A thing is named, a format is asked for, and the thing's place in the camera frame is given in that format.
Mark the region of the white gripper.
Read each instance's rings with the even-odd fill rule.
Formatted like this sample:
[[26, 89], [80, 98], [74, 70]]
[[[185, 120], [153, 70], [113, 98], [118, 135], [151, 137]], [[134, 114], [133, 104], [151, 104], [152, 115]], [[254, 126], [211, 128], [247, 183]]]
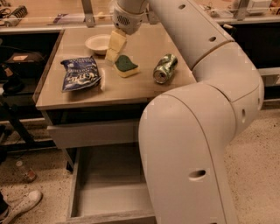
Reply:
[[113, 2], [113, 24], [105, 60], [114, 64], [127, 42], [126, 34], [135, 33], [145, 13], [145, 2]]

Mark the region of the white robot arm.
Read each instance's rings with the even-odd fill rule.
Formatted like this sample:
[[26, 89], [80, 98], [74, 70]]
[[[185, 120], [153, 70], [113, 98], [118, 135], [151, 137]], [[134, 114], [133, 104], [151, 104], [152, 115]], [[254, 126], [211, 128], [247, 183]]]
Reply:
[[239, 224], [224, 153], [263, 105], [261, 75], [193, 0], [113, 0], [112, 6], [115, 27], [127, 34], [151, 7], [195, 78], [154, 98], [139, 123], [157, 224]]

